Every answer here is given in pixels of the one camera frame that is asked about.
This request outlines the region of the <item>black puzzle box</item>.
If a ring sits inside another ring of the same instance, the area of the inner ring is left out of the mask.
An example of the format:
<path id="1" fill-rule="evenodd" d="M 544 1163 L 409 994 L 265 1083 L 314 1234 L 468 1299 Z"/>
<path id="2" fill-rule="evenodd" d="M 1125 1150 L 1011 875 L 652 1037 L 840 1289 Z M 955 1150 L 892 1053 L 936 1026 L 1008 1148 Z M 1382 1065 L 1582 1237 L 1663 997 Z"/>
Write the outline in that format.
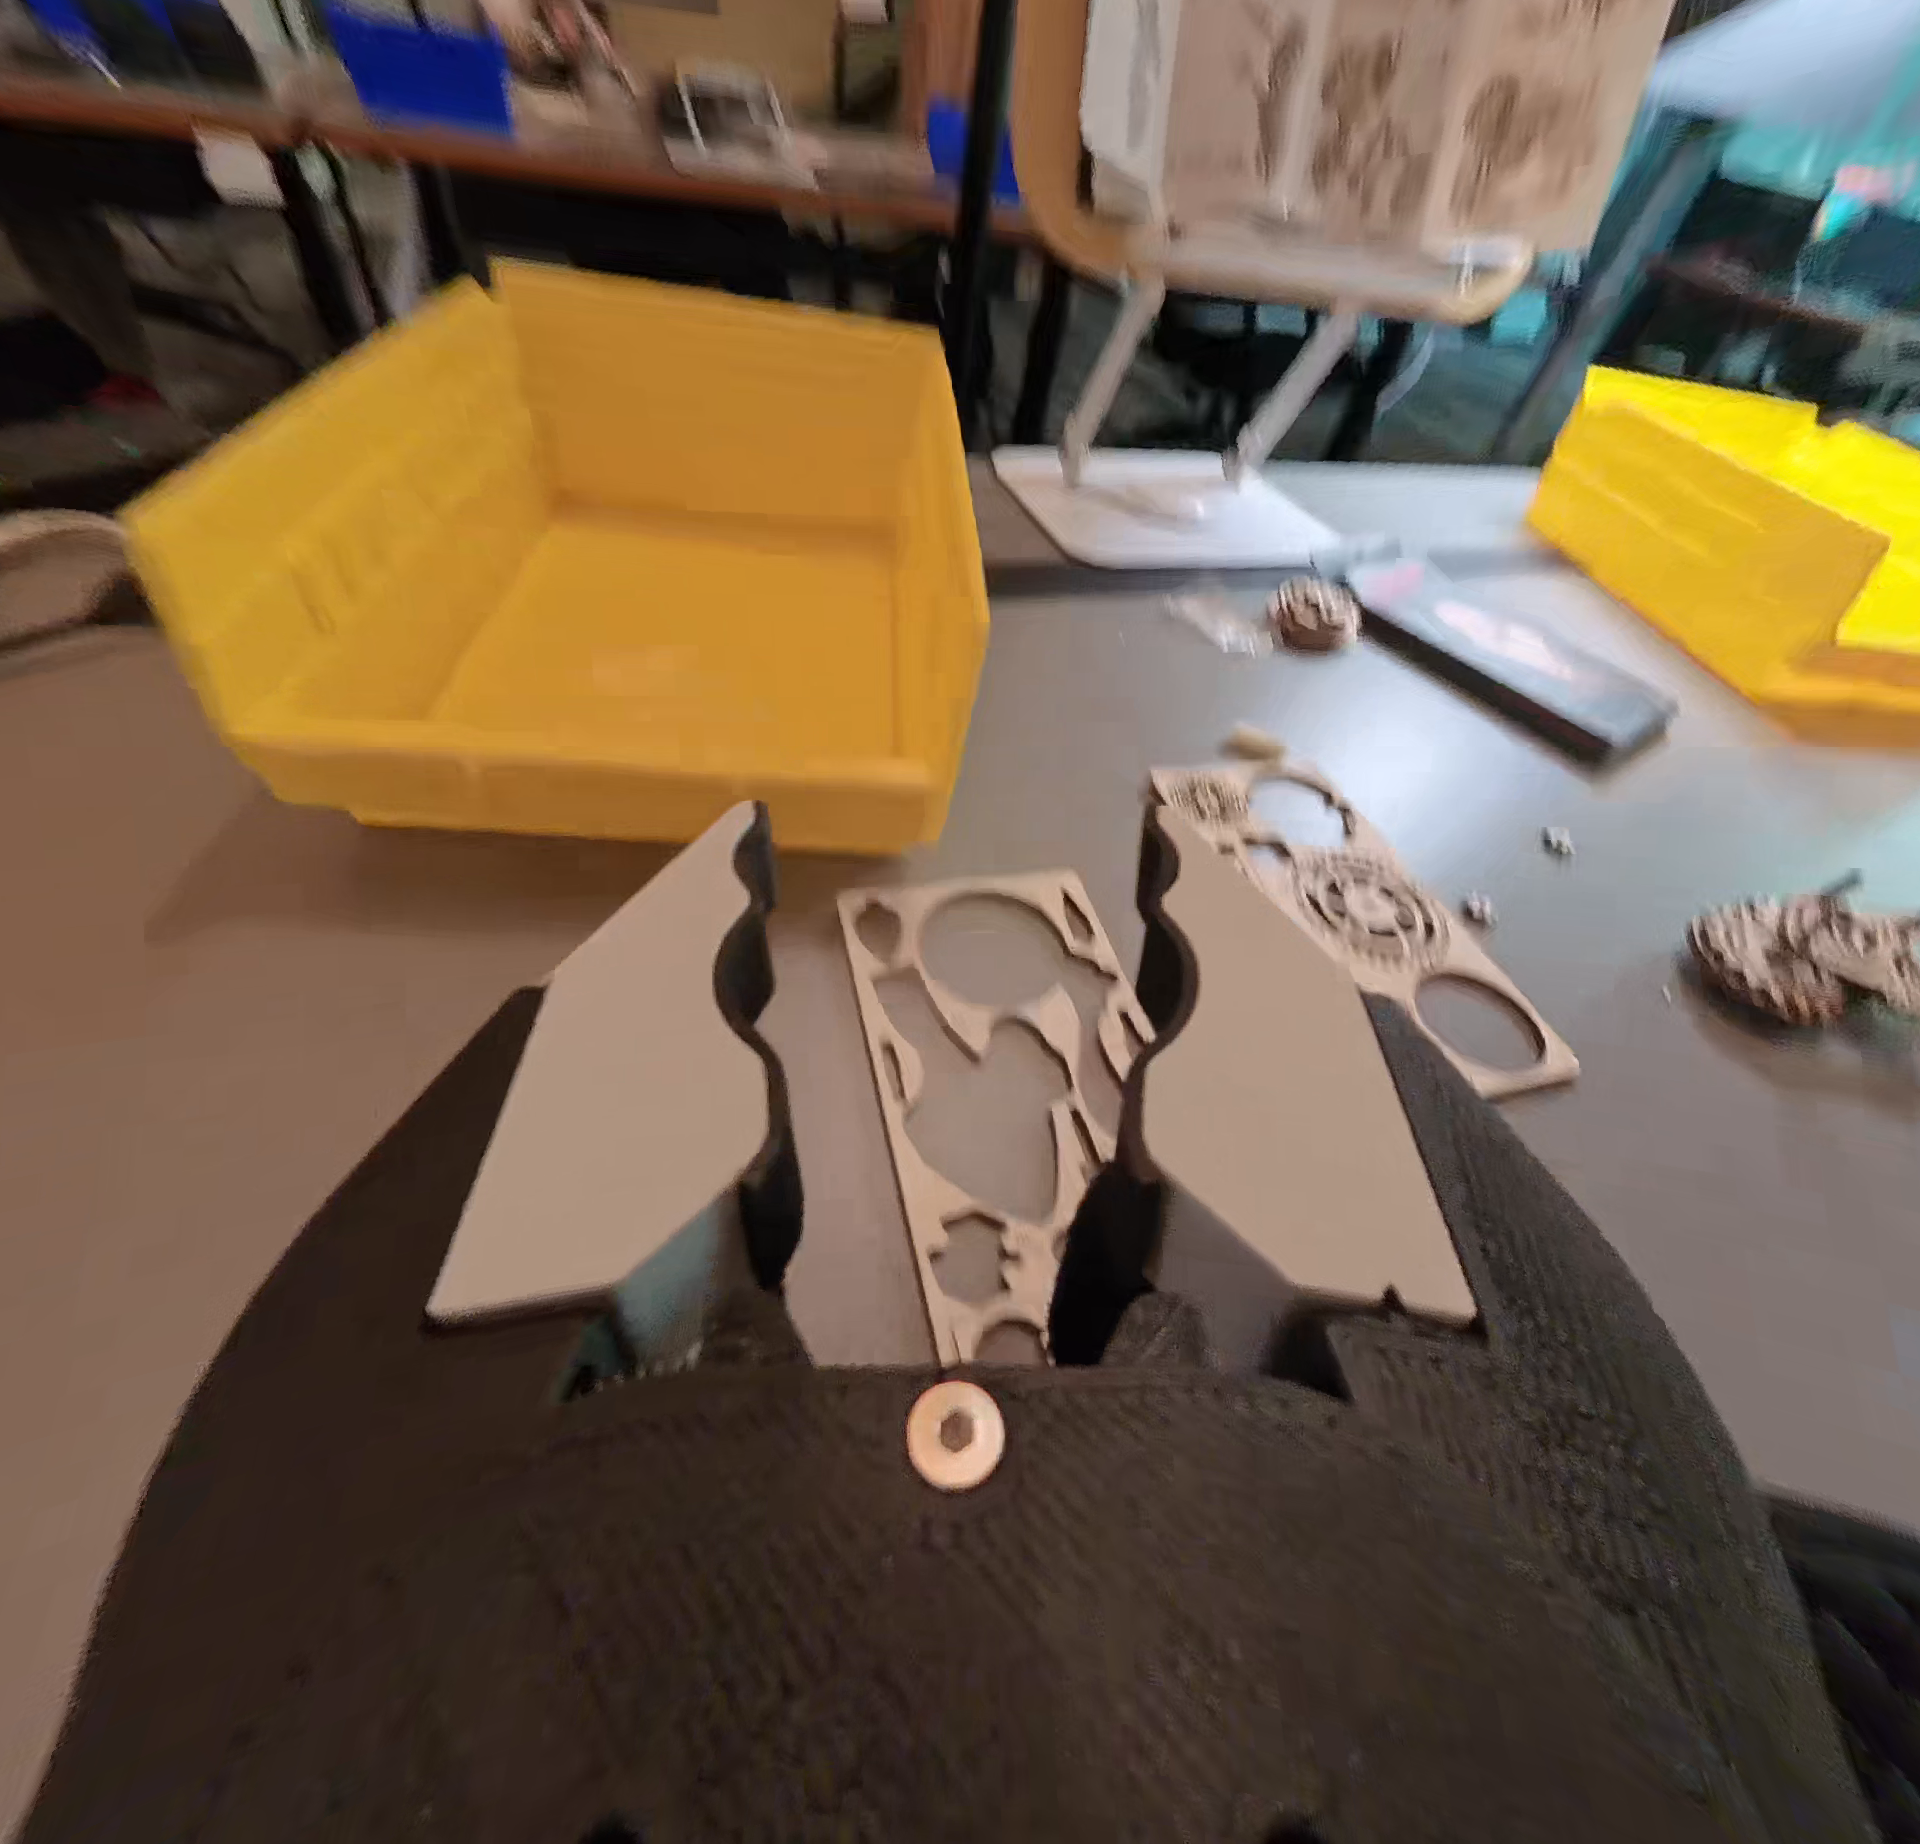
<path id="1" fill-rule="evenodd" d="M 1487 603 L 1426 558 L 1360 564 L 1343 585 L 1363 632 L 1574 764 L 1617 766 L 1676 719 L 1664 691 Z"/>

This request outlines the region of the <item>emptied wooden puzzle sheet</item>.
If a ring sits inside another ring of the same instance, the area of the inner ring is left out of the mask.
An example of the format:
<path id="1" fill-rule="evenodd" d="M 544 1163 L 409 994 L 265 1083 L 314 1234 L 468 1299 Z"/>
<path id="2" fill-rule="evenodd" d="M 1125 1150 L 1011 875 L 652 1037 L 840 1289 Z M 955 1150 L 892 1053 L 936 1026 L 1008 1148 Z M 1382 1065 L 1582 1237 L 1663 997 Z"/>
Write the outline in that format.
<path id="1" fill-rule="evenodd" d="M 837 896 L 936 1357 L 1052 1361 L 1080 1204 L 1152 1028 L 1077 872 Z"/>

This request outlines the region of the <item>grey desk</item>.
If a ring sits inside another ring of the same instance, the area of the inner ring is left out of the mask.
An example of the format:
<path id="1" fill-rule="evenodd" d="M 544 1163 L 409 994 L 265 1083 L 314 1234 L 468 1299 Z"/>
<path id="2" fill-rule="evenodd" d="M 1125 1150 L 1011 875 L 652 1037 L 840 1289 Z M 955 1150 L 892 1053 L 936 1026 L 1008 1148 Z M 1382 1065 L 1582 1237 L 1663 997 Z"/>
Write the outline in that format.
<path id="1" fill-rule="evenodd" d="M 1751 1473 L 1915 1531 L 1915 1037 L 1767 1034 L 1683 974 L 1716 904 L 1862 872 L 1915 909 L 1915 754 L 1792 740 L 1523 528 L 1519 467 L 1282 464 L 1678 705 L 1590 775 L 1360 646 L 1232 658 L 1156 580 L 1077 575 L 974 464 L 989 656 L 909 874 L 1077 872 L 1132 963 L 1139 787 L 1237 726 L 1309 757 L 1573 1044 L 1506 1110 L 1708 1385 Z M 269 798 L 157 632 L 4 665 L 4 1839 L 141 1491 L 231 1323 L 420 1087 L 659 863 L 367 830 Z M 1566 826 L 1574 859 L 1541 847 Z"/>

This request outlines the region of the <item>yellow plastic bin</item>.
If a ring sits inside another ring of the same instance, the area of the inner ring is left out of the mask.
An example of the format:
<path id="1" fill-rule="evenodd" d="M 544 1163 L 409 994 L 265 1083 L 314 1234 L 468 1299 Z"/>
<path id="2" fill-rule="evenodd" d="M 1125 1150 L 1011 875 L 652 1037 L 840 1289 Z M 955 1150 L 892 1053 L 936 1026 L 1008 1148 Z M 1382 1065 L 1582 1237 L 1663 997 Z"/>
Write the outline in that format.
<path id="1" fill-rule="evenodd" d="M 932 843 L 989 639 L 940 338 L 495 258 L 119 514 L 211 730 L 368 826 Z"/>
<path id="2" fill-rule="evenodd" d="M 1529 528 L 1792 734 L 1917 742 L 1917 453 L 1812 405 L 1587 369 Z"/>

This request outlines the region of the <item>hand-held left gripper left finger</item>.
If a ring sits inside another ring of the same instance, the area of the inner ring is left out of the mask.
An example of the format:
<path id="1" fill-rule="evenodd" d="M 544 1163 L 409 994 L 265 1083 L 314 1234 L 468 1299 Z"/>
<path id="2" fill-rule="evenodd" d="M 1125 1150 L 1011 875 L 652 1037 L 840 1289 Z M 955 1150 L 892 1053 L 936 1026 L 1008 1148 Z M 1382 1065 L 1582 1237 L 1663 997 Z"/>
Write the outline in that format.
<path id="1" fill-rule="evenodd" d="M 775 872 L 766 806 L 733 806 L 549 974 L 432 1328 L 698 1328 L 734 1292 L 782 1296 L 803 1177 L 760 1028 Z"/>

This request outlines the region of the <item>white document stand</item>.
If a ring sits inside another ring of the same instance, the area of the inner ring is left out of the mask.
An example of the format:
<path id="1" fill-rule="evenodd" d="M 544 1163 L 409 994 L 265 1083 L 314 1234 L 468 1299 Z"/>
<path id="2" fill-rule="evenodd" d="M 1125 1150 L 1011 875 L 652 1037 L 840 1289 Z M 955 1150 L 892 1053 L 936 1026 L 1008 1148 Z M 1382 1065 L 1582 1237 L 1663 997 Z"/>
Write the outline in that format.
<path id="1" fill-rule="evenodd" d="M 1312 567 L 1365 554 L 1263 478 L 1365 316 L 1468 324 L 1536 246 L 1426 214 L 1309 209 L 1305 151 L 1337 0 L 1017 0 L 1011 148 L 1049 258 L 1119 295 L 1054 444 L 994 449 L 997 480 L 1069 557 L 1111 572 Z M 1317 315 L 1223 452 L 1096 449 L 1170 295 Z"/>

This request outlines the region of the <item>puzzle instruction booklet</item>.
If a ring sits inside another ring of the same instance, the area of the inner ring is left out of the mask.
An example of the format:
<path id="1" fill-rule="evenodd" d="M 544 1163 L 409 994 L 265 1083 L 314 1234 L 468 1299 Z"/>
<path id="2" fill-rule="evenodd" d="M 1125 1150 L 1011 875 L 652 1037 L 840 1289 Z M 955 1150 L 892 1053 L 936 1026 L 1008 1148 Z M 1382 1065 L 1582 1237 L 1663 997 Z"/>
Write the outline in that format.
<path id="1" fill-rule="evenodd" d="M 1676 0 L 1089 0 L 1084 202 L 1461 252 L 1584 250 Z"/>

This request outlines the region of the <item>small round wooden gear stack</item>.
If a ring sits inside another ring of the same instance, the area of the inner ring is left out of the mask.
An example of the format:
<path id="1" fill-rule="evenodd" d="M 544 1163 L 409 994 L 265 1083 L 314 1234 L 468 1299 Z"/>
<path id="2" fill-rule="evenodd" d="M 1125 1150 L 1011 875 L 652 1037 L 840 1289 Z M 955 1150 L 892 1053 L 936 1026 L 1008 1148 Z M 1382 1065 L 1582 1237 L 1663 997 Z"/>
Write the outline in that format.
<path id="1" fill-rule="evenodd" d="M 1324 575 L 1290 575 L 1266 605 L 1272 642 L 1291 653 L 1329 656 L 1352 649 L 1363 616 L 1348 585 Z"/>

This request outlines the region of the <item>wooden gear assembly with pegs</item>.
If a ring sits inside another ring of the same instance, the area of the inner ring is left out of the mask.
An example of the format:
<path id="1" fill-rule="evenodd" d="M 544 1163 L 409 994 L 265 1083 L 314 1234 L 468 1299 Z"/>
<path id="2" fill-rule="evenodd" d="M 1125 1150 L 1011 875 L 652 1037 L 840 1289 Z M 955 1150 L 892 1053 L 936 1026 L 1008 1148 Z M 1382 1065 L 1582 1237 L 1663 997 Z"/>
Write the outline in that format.
<path id="1" fill-rule="evenodd" d="M 1816 891 L 1708 908 L 1687 930 L 1703 991 L 1794 1033 L 1827 1033 L 1857 1013 L 1917 1020 L 1917 913 L 1860 905 L 1862 872 Z"/>

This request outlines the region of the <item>clear plastic bag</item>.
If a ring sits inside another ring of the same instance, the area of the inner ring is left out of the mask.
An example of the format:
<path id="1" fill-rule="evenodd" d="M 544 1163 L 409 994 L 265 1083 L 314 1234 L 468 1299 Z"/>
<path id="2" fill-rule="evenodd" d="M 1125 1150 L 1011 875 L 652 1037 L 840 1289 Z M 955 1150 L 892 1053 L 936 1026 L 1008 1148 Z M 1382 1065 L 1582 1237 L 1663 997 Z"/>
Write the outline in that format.
<path id="1" fill-rule="evenodd" d="M 1194 586 L 1163 600 L 1165 614 L 1232 658 L 1269 658 L 1279 649 L 1269 590 Z"/>

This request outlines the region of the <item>metal storage rack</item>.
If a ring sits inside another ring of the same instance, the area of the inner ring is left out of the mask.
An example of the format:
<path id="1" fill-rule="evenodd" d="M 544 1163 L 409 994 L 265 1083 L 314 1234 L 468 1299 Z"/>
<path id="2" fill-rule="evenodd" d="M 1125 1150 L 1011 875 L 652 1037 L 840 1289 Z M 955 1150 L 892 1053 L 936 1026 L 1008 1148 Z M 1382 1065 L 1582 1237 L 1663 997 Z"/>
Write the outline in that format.
<path id="1" fill-rule="evenodd" d="M 1023 208 L 989 199 L 981 221 L 969 224 L 960 191 L 933 178 L 782 182 L 688 176 L 673 165 L 659 141 L 657 117 L 647 104 L 594 111 L 573 123 L 528 117 L 510 134 L 381 123 L 345 90 L 345 73 L 336 63 L 307 59 L 282 66 L 262 91 L 233 91 L 123 83 L 78 59 L 51 70 L 4 55 L 2 108 L 9 121 L 84 129 L 93 134 L 166 141 L 216 134 L 253 141 L 284 187 L 303 288 L 333 347 L 348 347 L 368 331 L 375 292 L 362 279 L 362 295 L 353 295 L 345 280 L 332 235 L 299 173 L 299 151 L 362 156 L 413 171 L 420 178 L 421 226 L 435 280 L 483 271 L 480 254 L 466 243 L 452 197 L 454 179 L 464 178 L 537 184 L 601 199 L 748 209 L 791 224 L 892 226 L 910 238 L 949 240 L 951 269 L 960 269 L 962 254 L 979 240 L 992 240 L 1005 250 L 1030 250 L 1043 266 L 1041 297 L 1023 340 L 1008 438 L 1043 438 L 1063 362 L 1073 279 L 1041 243 Z"/>

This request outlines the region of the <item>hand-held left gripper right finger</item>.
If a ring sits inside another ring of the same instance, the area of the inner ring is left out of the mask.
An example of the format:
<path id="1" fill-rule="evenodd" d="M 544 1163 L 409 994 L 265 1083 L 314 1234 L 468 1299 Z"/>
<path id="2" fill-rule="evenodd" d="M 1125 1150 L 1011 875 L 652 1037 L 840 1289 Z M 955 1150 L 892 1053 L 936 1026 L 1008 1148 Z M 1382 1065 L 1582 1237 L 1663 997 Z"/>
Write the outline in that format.
<path id="1" fill-rule="evenodd" d="M 1202 1297 L 1227 1328 L 1479 1304 L 1346 970 L 1172 806 L 1139 830 L 1138 1000 L 1120 1090 L 1109 1281 Z"/>

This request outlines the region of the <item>wooden puzzle sheet with gears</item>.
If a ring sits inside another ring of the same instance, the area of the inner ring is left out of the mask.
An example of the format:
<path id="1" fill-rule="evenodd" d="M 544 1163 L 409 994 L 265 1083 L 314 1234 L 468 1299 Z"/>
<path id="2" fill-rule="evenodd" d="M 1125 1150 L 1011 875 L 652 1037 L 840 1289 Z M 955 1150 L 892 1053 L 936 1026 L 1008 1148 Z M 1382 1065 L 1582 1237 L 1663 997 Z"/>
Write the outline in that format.
<path id="1" fill-rule="evenodd" d="M 1259 793 L 1288 787 L 1320 800 L 1337 822 L 1309 842 L 1259 810 Z M 1463 913 L 1441 904 L 1402 863 L 1392 843 L 1306 761 L 1232 755 L 1206 766 L 1152 766 L 1146 793 L 1178 810 L 1357 989 L 1396 1005 L 1452 1069 L 1492 1103 L 1569 1087 L 1579 1061 L 1536 1005 L 1496 965 Z M 1456 983 L 1497 1002 L 1529 1041 L 1529 1060 L 1501 1069 L 1441 1041 L 1420 1013 L 1434 983 Z"/>

